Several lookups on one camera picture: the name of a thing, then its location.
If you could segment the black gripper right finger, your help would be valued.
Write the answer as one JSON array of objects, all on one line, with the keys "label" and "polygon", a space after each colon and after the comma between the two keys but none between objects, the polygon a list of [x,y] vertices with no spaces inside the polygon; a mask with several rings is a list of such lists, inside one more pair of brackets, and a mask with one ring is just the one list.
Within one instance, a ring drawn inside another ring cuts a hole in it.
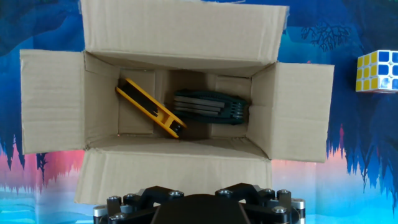
[{"label": "black gripper right finger", "polygon": [[305,224],[305,200],[293,198],[289,190],[261,189],[257,185],[240,183],[215,192],[239,205],[249,223]]}]

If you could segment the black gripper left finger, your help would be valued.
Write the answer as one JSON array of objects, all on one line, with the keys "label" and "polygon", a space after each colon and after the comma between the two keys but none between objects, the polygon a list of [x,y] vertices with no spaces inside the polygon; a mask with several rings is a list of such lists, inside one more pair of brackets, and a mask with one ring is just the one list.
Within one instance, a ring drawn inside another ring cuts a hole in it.
[{"label": "black gripper left finger", "polygon": [[93,208],[93,223],[154,223],[155,214],[160,209],[154,206],[155,203],[162,205],[183,197],[184,193],[179,190],[159,186],[146,188],[141,195],[110,196],[106,205]]}]

